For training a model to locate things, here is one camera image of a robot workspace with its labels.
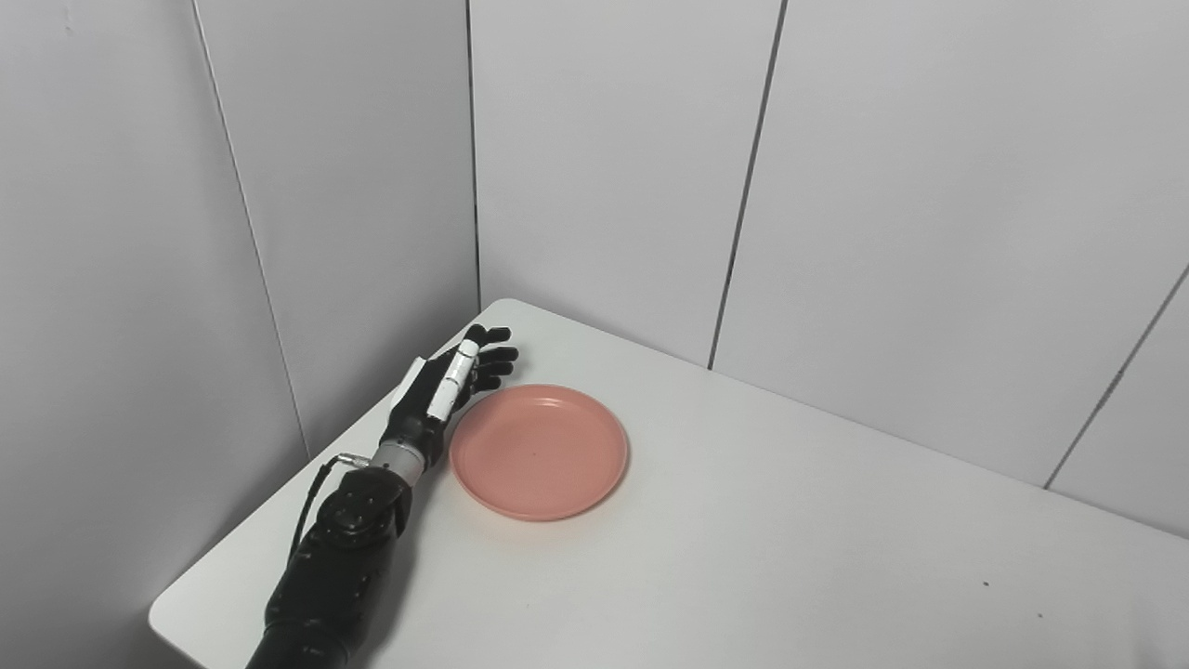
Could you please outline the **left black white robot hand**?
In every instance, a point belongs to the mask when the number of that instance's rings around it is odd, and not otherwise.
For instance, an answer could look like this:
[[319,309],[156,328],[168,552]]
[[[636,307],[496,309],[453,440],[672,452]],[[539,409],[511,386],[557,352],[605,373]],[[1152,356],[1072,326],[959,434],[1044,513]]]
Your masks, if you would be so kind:
[[436,466],[453,416],[477,395],[501,389],[515,370],[520,351],[509,346],[510,339],[508,327],[487,329],[473,323],[454,347],[413,365],[371,462],[386,469]]

